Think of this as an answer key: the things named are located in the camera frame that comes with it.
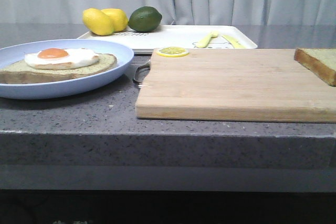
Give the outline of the white rectangular tray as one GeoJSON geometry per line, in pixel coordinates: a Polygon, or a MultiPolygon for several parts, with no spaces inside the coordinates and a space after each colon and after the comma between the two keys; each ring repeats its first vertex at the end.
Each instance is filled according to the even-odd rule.
{"type": "Polygon", "coordinates": [[[126,31],[110,36],[98,36],[89,31],[79,38],[112,41],[132,48],[138,55],[150,55],[154,48],[169,46],[195,48],[195,44],[213,30],[218,31],[218,36],[210,40],[208,49],[235,49],[222,35],[236,38],[245,46],[245,49],[258,47],[250,38],[233,26],[161,25],[150,33],[139,33],[127,28],[126,31]]]}

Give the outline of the bread slice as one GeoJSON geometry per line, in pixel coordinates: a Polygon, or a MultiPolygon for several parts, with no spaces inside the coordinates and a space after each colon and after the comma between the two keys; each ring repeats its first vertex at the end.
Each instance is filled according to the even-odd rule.
{"type": "Polygon", "coordinates": [[[102,73],[117,66],[115,55],[99,53],[98,56],[99,61],[91,66],[62,70],[35,69],[20,60],[1,69],[1,83],[31,84],[72,80],[102,73]]]}
{"type": "Polygon", "coordinates": [[[294,60],[335,87],[335,48],[297,48],[294,60]]]}

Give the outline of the yellow plastic knife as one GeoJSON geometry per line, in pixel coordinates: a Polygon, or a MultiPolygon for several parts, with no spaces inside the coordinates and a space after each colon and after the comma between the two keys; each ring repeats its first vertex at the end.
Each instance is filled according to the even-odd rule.
{"type": "Polygon", "coordinates": [[[235,49],[245,49],[245,46],[242,45],[236,38],[229,36],[229,35],[222,35],[224,39],[226,39],[233,48],[235,49]]]}

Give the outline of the wooden cutting board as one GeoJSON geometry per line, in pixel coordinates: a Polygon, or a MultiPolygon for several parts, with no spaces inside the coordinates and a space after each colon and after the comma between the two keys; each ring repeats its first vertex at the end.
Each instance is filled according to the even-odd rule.
{"type": "Polygon", "coordinates": [[[151,119],[335,122],[335,88],[293,49],[191,49],[153,53],[136,115],[151,119]]]}

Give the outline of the yellow plastic fork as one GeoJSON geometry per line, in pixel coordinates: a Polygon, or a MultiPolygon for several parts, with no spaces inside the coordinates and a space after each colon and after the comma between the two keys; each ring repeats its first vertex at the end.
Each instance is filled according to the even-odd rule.
{"type": "Polygon", "coordinates": [[[196,48],[206,48],[212,38],[216,38],[218,36],[218,31],[211,31],[208,33],[205,37],[203,37],[201,40],[199,40],[195,46],[196,48]]]}

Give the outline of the front yellow lemon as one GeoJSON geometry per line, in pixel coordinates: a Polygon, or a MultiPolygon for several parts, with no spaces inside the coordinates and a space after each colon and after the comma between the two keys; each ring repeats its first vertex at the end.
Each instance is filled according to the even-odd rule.
{"type": "Polygon", "coordinates": [[[82,12],[82,22],[96,35],[108,36],[114,33],[112,19],[99,9],[85,9],[82,12]]]}

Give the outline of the toy fried egg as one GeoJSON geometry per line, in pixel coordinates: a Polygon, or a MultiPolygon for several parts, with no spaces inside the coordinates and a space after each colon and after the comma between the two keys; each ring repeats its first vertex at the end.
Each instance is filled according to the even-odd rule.
{"type": "Polygon", "coordinates": [[[76,69],[90,66],[99,61],[99,56],[91,49],[48,48],[25,55],[25,62],[35,69],[76,69]]]}

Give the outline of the yellow lemon slice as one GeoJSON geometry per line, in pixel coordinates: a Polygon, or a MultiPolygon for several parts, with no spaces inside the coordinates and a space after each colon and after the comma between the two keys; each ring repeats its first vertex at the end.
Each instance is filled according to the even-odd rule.
{"type": "Polygon", "coordinates": [[[156,53],[163,57],[183,57],[189,54],[189,50],[183,47],[170,46],[159,48],[156,53]]]}

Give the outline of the light blue round plate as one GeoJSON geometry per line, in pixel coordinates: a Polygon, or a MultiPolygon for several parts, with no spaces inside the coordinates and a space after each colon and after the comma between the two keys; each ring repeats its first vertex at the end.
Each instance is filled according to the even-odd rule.
{"type": "Polygon", "coordinates": [[[111,41],[90,39],[56,39],[29,42],[1,49],[1,68],[24,59],[30,52],[38,52],[46,48],[87,48],[94,52],[113,54],[117,58],[117,66],[88,77],[49,83],[1,84],[1,97],[10,99],[50,99],[61,98],[97,89],[113,82],[122,76],[134,57],[128,46],[111,41]]]}

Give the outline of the rear yellow lemon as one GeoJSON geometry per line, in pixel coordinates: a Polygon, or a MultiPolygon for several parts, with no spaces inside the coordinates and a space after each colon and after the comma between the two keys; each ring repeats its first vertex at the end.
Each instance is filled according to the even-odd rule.
{"type": "Polygon", "coordinates": [[[106,8],[102,9],[101,11],[112,19],[114,31],[116,33],[122,32],[127,28],[129,20],[126,13],[122,9],[106,8]]]}

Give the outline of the green lime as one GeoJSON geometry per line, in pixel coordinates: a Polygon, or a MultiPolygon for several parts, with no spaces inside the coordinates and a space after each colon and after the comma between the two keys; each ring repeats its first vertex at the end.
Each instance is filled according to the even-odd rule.
{"type": "Polygon", "coordinates": [[[136,9],[130,16],[128,26],[141,33],[152,32],[159,27],[162,14],[152,6],[136,9]]]}

